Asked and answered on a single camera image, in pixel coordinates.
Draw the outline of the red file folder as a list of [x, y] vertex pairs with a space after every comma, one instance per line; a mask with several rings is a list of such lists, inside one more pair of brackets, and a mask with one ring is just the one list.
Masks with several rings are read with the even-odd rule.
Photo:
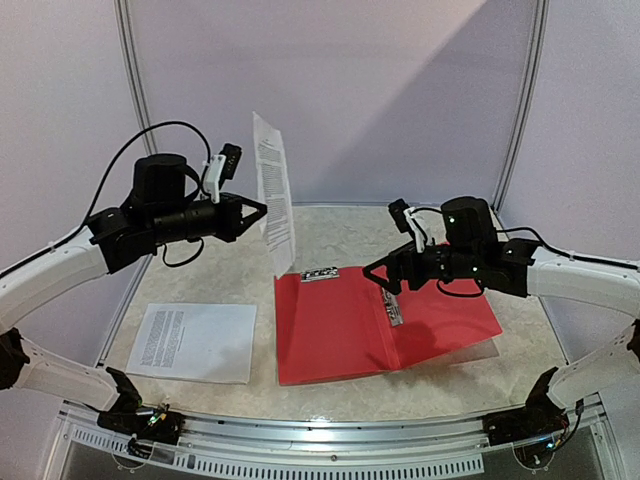
[[280, 385], [404, 370], [501, 335], [473, 281], [457, 280], [452, 290], [447, 296], [429, 282], [403, 291], [396, 298], [402, 321], [394, 325], [386, 290], [359, 267], [310, 282], [282, 276], [274, 282]]

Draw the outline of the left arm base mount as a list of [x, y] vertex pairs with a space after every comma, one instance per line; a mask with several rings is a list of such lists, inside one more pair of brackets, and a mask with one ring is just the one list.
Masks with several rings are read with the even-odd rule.
[[108, 411], [98, 415], [99, 427], [139, 440], [176, 445], [186, 417], [169, 407], [145, 407], [138, 402], [118, 401]]

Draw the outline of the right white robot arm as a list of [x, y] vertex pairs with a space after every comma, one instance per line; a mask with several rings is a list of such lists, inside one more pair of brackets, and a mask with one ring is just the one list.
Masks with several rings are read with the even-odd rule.
[[418, 208], [398, 199], [388, 206], [408, 243], [364, 267], [365, 278], [398, 295], [433, 281], [437, 285], [470, 279], [481, 291], [517, 297], [555, 297], [617, 311], [634, 322], [608, 344], [576, 362], [542, 374], [517, 415], [517, 427], [537, 436], [556, 412], [639, 371], [639, 265], [629, 260], [588, 257], [559, 250], [538, 233], [499, 239], [488, 203], [462, 196], [437, 208], [446, 241], [429, 243], [417, 219]]

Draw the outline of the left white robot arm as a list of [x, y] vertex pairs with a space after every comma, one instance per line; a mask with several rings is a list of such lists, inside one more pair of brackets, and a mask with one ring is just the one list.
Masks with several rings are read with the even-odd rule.
[[1, 387], [25, 388], [85, 404], [128, 434], [148, 426], [136, 387], [121, 371], [91, 368], [40, 348], [20, 334], [20, 320], [60, 295], [154, 255], [174, 242], [236, 241], [267, 213], [265, 204], [221, 187], [240, 154], [232, 145], [198, 174], [185, 157], [136, 161], [123, 204], [90, 215], [79, 230], [1, 277]]

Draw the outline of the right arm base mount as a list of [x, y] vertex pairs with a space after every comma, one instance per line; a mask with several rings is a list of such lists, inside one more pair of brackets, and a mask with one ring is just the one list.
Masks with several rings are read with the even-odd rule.
[[568, 425], [566, 411], [547, 400], [489, 413], [481, 420], [491, 446], [540, 437], [563, 430]]

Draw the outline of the chrome spine lever clip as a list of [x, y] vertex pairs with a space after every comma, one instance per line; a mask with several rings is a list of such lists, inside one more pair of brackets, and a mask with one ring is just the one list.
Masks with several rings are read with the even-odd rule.
[[381, 295], [390, 325], [392, 327], [403, 325], [404, 318], [397, 297], [385, 289], [381, 290]]

